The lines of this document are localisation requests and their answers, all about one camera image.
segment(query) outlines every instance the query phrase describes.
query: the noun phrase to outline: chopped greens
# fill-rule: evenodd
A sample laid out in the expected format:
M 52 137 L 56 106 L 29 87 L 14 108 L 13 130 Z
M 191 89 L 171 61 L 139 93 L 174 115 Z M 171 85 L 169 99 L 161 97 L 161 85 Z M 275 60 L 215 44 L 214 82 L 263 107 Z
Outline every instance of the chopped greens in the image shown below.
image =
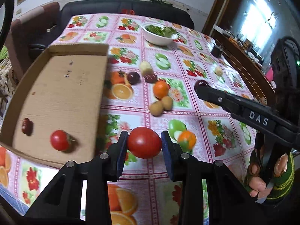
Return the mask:
M 172 27 L 161 28 L 161 27 L 155 26 L 155 25 L 148 25 L 146 27 L 146 30 L 148 30 L 149 32 L 151 32 L 153 34 L 163 36 L 163 37 L 168 37 L 168 38 L 170 38 L 173 34 L 177 33 L 177 31 L 175 29 L 173 29 Z

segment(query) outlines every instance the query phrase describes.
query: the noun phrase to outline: cardboard tray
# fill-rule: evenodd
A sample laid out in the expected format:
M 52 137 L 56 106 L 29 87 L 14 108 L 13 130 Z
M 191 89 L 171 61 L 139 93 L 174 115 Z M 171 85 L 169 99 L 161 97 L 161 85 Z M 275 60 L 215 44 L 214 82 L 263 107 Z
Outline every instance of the cardboard tray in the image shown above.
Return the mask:
M 28 160 L 62 167 L 67 161 L 90 161 L 95 152 L 99 111 L 107 65 L 107 44 L 54 45 L 30 66 L 11 99 L 0 145 Z M 21 130 L 33 122 L 31 136 Z M 58 129 L 76 140 L 69 152 L 55 150 Z

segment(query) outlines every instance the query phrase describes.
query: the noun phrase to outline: red tomato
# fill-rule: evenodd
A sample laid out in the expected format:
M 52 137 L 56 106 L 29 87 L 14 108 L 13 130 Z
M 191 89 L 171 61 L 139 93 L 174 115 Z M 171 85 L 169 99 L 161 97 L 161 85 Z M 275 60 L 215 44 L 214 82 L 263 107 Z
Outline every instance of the red tomato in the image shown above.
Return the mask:
M 134 156 L 148 159 L 160 153 L 162 144 L 156 132 L 146 127 L 137 127 L 131 131 L 127 146 Z
M 50 136 L 50 143 L 52 147 L 58 151 L 66 151 L 70 144 L 70 135 L 64 130 L 56 130 Z

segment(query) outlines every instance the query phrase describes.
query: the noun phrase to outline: screw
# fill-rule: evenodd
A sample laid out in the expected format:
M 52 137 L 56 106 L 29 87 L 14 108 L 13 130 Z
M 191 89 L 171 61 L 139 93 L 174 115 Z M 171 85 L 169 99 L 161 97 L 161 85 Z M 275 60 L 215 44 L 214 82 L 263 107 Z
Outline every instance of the screw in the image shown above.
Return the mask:
M 188 153 L 182 153 L 182 154 L 180 155 L 180 157 L 181 157 L 182 159 L 189 159 L 189 158 L 190 158 L 190 154 L 188 154 Z
M 222 161 L 219 161 L 219 160 L 216 160 L 214 163 L 215 163 L 215 165 L 218 166 L 218 167 L 221 167 L 221 166 L 223 166 L 223 164 L 224 164 Z
M 102 153 L 102 154 L 100 155 L 100 158 L 101 158 L 101 159 L 106 159 L 107 157 L 109 157 L 109 155 L 108 155 L 107 153 Z
M 67 167 L 73 167 L 74 165 L 75 165 L 75 162 L 73 162 L 73 161 L 67 162 Z

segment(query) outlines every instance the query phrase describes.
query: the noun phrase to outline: white bowl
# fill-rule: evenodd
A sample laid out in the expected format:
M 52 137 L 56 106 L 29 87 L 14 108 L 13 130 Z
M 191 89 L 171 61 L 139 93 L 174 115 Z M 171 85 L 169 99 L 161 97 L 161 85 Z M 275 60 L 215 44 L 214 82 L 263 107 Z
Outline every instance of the white bowl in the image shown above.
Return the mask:
M 142 29 L 144 30 L 145 39 L 154 45 L 167 46 L 167 45 L 170 45 L 173 42 L 173 40 L 178 39 L 177 34 L 173 34 L 170 38 L 153 34 L 153 33 L 149 32 L 148 30 L 146 30 L 146 27 L 149 25 L 154 25 L 154 26 L 158 26 L 161 28 L 165 28 L 165 26 L 156 24 L 156 23 L 144 23 L 142 25 Z

